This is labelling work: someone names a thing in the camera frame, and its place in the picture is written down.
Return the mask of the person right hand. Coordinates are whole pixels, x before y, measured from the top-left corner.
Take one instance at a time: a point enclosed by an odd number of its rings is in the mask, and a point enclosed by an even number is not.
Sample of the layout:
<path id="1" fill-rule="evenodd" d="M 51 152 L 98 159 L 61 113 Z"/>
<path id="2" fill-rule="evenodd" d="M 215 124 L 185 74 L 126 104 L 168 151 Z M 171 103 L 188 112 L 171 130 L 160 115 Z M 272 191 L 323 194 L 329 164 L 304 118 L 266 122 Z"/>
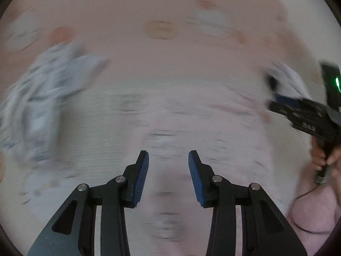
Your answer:
<path id="1" fill-rule="evenodd" d="M 312 149 L 310 152 L 312 156 L 312 164 L 316 167 L 316 170 L 321 170 L 325 165 L 335 164 L 336 169 L 340 170 L 340 146 L 336 146 L 329 156 L 323 152 L 323 150 L 318 146 L 317 139 L 312 137 Z"/>

